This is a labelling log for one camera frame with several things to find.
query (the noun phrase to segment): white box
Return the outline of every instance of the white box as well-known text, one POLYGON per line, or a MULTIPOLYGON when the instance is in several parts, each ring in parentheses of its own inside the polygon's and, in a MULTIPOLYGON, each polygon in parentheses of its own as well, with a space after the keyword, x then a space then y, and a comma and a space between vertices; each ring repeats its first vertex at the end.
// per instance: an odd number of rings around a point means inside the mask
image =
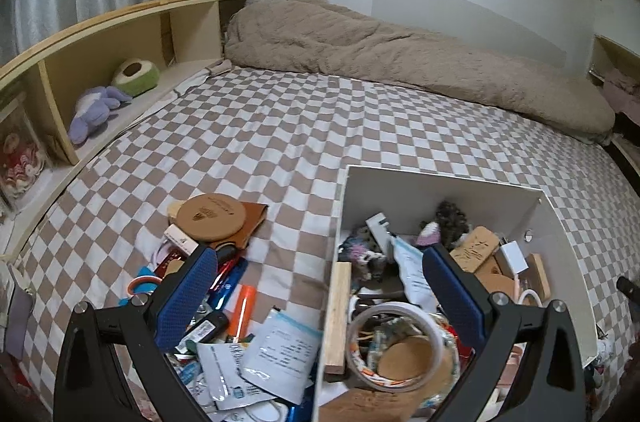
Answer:
MULTIPOLYGON (((391 232, 417 235, 420 222, 432 218, 440 202, 452 201, 472 225, 484 225, 517 241, 524 256, 543 256, 552 299, 562 299, 569 308, 582 365, 596 357, 595 319, 584 277, 562 224, 541 190, 365 166, 348 166, 343 175, 334 262, 338 246, 348 234, 380 211, 385 212, 391 232), (525 233, 532 236, 530 242, 524 240, 525 233)), ((324 362, 324 341, 319 362, 324 362)), ((317 381, 313 420, 318 420, 322 366, 318 366, 317 381)))
POLYGON ((513 278, 516 274, 529 268, 518 242, 505 243, 495 251, 498 267, 505 276, 513 278))

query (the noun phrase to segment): blue gripper pad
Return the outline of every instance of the blue gripper pad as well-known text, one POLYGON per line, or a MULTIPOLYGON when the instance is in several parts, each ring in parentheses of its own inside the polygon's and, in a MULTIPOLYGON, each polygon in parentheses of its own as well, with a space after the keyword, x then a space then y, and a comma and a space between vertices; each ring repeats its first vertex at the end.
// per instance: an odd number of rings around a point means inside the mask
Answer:
POLYGON ((482 350, 486 342, 482 312, 433 247, 422 253, 422 272, 462 344, 482 350))
POLYGON ((207 247, 158 312, 155 341, 162 352, 170 352, 180 343, 217 271, 216 252, 207 247))

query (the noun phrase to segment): checkered bedsheet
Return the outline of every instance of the checkered bedsheet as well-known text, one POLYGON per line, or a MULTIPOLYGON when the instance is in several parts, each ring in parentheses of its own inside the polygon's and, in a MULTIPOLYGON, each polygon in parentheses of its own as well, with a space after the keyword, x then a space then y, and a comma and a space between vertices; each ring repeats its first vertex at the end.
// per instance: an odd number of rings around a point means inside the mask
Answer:
MULTIPOLYGON (((114 306, 126 296, 175 199, 219 192, 267 203, 242 280, 258 289, 254 322, 276 305, 318 325, 336 183, 347 164, 360 163, 542 189, 578 256, 596 321, 615 336, 617 356, 601 390, 608 404, 633 338, 614 283, 640 269, 640 199, 602 148, 514 113, 426 92, 243 69, 210 78, 114 141, 29 238, 18 264, 38 293, 22 365, 44 403, 52 406, 74 304, 86 297, 114 306)), ((137 387, 134 393, 143 396, 137 387)))

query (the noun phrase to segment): bed frame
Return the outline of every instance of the bed frame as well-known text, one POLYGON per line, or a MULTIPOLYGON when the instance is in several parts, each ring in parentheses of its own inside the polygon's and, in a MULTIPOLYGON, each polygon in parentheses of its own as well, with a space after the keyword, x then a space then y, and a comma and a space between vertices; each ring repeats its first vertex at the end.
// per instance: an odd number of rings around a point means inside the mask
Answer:
POLYGON ((0 68, 0 97, 18 88, 51 155, 57 155, 44 192, 17 214, 0 259, 14 261, 47 209, 89 161, 154 103, 198 70, 223 57, 231 16, 246 0, 153 0, 107 12, 40 41, 0 68), (116 111, 105 131, 75 148, 66 133, 78 97, 107 86, 127 58, 154 62, 155 89, 116 111))

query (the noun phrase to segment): brown leather pouch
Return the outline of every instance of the brown leather pouch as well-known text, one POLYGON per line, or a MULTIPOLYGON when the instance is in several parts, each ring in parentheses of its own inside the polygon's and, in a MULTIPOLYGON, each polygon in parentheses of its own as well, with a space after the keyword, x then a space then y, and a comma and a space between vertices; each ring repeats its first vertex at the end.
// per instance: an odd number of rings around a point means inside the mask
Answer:
POLYGON ((238 249, 246 249, 247 245, 249 245, 251 235, 267 216, 267 208, 269 206, 265 204, 256 204, 254 202, 242 202, 242 205, 246 211, 246 220, 240 230, 236 234, 231 235, 224 240, 209 243, 209 246, 212 249, 216 249, 221 245, 226 245, 227 243, 233 243, 238 249))

